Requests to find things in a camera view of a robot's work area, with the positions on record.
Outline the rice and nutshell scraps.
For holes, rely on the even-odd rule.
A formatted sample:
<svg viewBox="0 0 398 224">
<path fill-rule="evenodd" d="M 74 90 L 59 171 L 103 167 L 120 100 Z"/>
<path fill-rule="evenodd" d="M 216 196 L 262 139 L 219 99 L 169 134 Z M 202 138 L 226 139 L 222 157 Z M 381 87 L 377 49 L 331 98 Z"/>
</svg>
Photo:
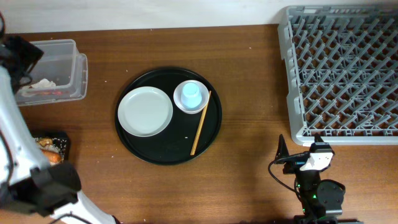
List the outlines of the rice and nutshell scraps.
<svg viewBox="0 0 398 224">
<path fill-rule="evenodd" d="M 64 155 L 68 149 L 68 141 L 62 138 L 34 138 L 35 143 L 43 150 Z"/>
</svg>

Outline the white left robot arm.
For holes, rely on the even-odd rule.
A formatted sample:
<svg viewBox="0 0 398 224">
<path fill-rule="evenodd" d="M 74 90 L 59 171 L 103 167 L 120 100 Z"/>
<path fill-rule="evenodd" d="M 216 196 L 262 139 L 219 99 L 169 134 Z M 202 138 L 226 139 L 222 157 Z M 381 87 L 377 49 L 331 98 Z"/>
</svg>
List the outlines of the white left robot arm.
<svg viewBox="0 0 398 224">
<path fill-rule="evenodd" d="M 50 164 L 21 115 L 14 95 L 43 54 L 22 37 L 1 39 L 1 209 L 55 222 L 118 223 L 83 193 L 72 164 Z"/>
</svg>

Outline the white tissue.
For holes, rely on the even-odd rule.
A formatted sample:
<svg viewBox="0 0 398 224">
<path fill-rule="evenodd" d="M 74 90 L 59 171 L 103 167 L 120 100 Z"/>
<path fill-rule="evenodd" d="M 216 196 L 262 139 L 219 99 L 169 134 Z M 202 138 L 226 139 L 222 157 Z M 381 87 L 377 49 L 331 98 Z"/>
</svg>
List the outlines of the white tissue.
<svg viewBox="0 0 398 224">
<path fill-rule="evenodd" d="M 46 78 L 41 79 L 41 81 L 32 84 L 30 88 L 33 89 L 42 89 L 42 88 L 55 88 L 57 85 L 53 81 L 49 81 Z"/>
</svg>

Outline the orange carrot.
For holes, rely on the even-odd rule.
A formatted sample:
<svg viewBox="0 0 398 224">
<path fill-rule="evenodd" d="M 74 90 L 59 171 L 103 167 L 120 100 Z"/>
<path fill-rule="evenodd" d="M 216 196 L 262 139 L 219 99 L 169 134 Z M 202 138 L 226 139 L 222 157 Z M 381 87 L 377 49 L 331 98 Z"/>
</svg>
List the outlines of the orange carrot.
<svg viewBox="0 0 398 224">
<path fill-rule="evenodd" d="M 56 152 L 42 150 L 42 153 L 49 160 L 51 165 L 59 164 L 63 161 L 63 157 Z"/>
</svg>

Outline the red snack wrapper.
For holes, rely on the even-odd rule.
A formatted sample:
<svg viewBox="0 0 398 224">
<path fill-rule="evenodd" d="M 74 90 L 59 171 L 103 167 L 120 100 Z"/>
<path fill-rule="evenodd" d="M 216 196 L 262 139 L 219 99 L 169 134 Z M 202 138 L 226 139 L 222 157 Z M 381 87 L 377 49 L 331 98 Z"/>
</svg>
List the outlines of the red snack wrapper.
<svg viewBox="0 0 398 224">
<path fill-rule="evenodd" d="M 62 95 L 64 92 L 62 91 L 33 91 L 32 89 L 28 89 L 27 91 L 23 91 L 21 93 L 24 97 L 33 97 L 33 96 L 46 96 L 46 95 Z"/>
</svg>

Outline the brown food scrap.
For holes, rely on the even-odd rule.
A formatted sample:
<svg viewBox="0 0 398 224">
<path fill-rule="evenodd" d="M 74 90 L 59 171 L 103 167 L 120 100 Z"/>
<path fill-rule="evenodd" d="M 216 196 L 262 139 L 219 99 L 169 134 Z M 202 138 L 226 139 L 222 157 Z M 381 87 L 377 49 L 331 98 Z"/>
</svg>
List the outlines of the brown food scrap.
<svg viewBox="0 0 398 224">
<path fill-rule="evenodd" d="M 37 140 L 37 143 L 41 147 L 51 146 L 53 144 L 53 140 L 50 138 L 40 138 Z"/>
</svg>

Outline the grey plate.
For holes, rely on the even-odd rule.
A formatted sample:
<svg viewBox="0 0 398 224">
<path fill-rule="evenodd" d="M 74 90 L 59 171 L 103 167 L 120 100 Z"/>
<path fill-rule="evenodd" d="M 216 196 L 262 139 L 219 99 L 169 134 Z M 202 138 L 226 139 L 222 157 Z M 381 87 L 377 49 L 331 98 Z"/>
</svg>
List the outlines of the grey plate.
<svg viewBox="0 0 398 224">
<path fill-rule="evenodd" d="M 119 103 L 117 117 L 123 130 L 137 137 L 159 134 L 171 122 L 173 105 L 162 90 L 143 86 L 127 93 Z"/>
</svg>

